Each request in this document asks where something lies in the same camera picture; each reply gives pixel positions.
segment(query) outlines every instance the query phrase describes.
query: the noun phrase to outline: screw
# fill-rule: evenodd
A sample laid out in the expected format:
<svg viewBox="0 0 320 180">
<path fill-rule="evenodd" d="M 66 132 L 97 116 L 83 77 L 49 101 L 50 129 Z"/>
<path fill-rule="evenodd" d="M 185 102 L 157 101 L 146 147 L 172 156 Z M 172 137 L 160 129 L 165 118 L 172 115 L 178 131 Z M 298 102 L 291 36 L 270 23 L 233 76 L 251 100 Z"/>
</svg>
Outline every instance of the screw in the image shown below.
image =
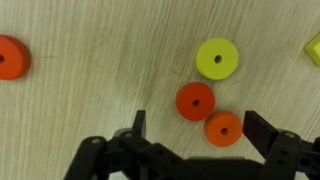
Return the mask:
<svg viewBox="0 0 320 180">
<path fill-rule="evenodd" d="M 294 138 L 295 137 L 295 135 L 293 133 L 290 133 L 290 132 L 287 132 L 286 136 L 288 136 L 289 138 Z"/>
<path fill-rule="evenodd" d="M 92 139 L 91 141 L 92 144 L 98 144 L 99 142 L 100 142 L 99 138 Z"/>
</svg>

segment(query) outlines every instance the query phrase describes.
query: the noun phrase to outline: yellow disc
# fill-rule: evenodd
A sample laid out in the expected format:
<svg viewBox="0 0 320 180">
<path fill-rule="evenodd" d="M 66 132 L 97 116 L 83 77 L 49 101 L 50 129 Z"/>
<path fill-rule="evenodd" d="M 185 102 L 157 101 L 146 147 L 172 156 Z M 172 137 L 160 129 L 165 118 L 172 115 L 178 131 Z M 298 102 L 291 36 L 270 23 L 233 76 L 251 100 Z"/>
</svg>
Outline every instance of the yellow disc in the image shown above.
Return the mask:
<svg viewBox="0 0 320 180">
<path fill-rule="evenodd" d="M 206 78 L 221 80 L 233 73 L 238 65 L 238 51 L 227 39 L 209 39 L 201 45 L 196 65 Z"/>
</svg>

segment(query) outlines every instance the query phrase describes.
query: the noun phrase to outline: black plastic part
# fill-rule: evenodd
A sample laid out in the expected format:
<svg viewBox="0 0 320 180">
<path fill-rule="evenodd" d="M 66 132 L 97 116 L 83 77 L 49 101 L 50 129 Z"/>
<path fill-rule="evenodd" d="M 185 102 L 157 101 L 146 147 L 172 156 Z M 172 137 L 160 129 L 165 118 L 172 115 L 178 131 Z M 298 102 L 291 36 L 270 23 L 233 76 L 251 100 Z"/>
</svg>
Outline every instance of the black plastic part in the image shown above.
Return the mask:
<svg viewBox="0 0 320 180">
<path fill-rule="evenodd" d="M 134 123 L 132 126 L 132 131 L 138 135 L 145 137 L 146 135 L 146 111 L 139 110 L 137 111 Z"/>
<path fill-rule="evenodd" d="M 99 174 L 96 161 L 106 148 L 106 139 L 96 136 L 84 139 L 73 158 L 64 180 L 89 180 L 92 176 L 108 178 Z"/>
<path fill-rule="evenodd" d="M 260 179 L 294 179 L 299 159 L 300 141 L 300 137 L 292 132 L 279 133 L 266 158 Z"/>
<path fill-rule="evenodd" d="M 254 111 L 246 112 L 243 132 L 266 159 L 264 165 L 239 158 L 184 160 L 143 138 L 145 111 L 138 111 L 132 128 L 119 131 L 119 137 L 83 140 L 64 179 L 107 180 L 119 171 L 130 180 L 282 180 L 294 179 L 296 171 L 320 179 L 320 138 L 310 143 L 290 131 L 279 132 Z"/>
<path fill-rule="evenodd" d="M 243 133 L 259 153 L 266 158 L 279 131 L 255 111 L 246 111 Z"/>
<path fill-rule="evenodd" d="M 314 150 L 314 144 L 302 142 L 297 170 L 305 172 L 310 179 L 320 179 L 320 153 Z"/>
<path fill-rule="evenodd" d="M 259 179 L 263 165 L 243 158 L 188 159 L 187 162 L 215 179 Z"/>
</svg>

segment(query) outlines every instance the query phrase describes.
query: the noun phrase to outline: orange disc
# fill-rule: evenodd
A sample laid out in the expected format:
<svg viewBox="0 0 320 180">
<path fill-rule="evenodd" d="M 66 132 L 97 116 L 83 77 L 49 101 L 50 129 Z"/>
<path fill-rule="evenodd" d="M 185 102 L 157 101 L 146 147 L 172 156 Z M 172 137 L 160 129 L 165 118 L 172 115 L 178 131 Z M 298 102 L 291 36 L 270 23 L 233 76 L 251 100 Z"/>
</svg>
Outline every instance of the orange disc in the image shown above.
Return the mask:
<svg viewBox="0 0 320 180">
<path fill-rule="evenodd" d="M 15 38 L 0 35 L 0 79 L 17 79 L 23 76 L 29 67 L 28 49 Z"/>
<path fill-rule="evenodd" d="M 207 139 L 214 145 L 225 147 L 237 142 L 242 134 L 240 119 L 231 112 L 218 112 L 204 125 Z"/>
<path fill-rule="evenodd" d="M 213 111 L 215 97 L 211 89 L 203 83 L 194 82 L 180 89 L 176 97 L 179 113 L 191 121 L 207 118 Z"/>
</svg>

